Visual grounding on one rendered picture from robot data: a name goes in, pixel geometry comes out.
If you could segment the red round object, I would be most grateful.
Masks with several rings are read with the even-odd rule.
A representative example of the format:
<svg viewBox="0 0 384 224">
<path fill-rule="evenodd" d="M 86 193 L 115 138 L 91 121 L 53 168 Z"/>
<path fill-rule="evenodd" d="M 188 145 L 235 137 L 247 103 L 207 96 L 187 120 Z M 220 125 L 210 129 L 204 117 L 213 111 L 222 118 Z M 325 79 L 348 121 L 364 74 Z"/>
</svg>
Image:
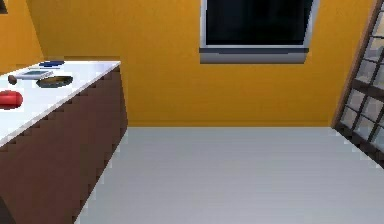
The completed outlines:
<svg viewBox="0 0 384 224">
<path fill-rule="evenodd" d="M 23 96 L 17 91 L 0 91 L 0 109 L 15 109 L 22 105 Z"/>
</svg>

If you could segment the grey framed dark window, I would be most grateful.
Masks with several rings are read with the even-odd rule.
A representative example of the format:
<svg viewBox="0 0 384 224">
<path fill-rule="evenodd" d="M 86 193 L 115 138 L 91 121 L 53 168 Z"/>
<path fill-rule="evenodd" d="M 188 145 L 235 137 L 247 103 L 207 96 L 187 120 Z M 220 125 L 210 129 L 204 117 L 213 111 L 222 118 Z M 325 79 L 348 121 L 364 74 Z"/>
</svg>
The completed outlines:
<svg viewBox="0 0 384 224">
<path fill-rule="evenodd" d="M 201 0 L 202 64 L 302 64 L 320 0 Z"/>
</svg>

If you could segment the dark round plate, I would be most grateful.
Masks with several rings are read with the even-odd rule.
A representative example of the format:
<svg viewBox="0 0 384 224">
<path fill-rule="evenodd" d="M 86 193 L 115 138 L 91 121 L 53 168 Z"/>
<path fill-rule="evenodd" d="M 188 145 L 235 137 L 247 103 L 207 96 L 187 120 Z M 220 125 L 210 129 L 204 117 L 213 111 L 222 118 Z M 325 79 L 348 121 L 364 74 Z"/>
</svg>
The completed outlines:
<svg viewBox="0 0 384 224">
<path fill-rule="evenodd" d="M 40 88 L 59 88 L 71 84 L 72 76 L 52 76 L 38 80 L 36 84 Z"/>
</svg>

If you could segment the brown counter with white top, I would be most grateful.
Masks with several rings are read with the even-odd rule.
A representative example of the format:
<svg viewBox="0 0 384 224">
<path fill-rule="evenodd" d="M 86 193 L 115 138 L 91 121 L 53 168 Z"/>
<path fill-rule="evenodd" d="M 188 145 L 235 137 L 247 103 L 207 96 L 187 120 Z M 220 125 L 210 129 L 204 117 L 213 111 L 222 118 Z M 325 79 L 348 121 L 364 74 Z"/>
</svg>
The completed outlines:
<svg viewBox="0 0 384 224">
<path fill-rule="evenodd" d="M 120 64 L 67 61 L 72 82 L 21 81 L 0 110 L 0 224 L 74 224 L 128 126 Z"/>
</svg>

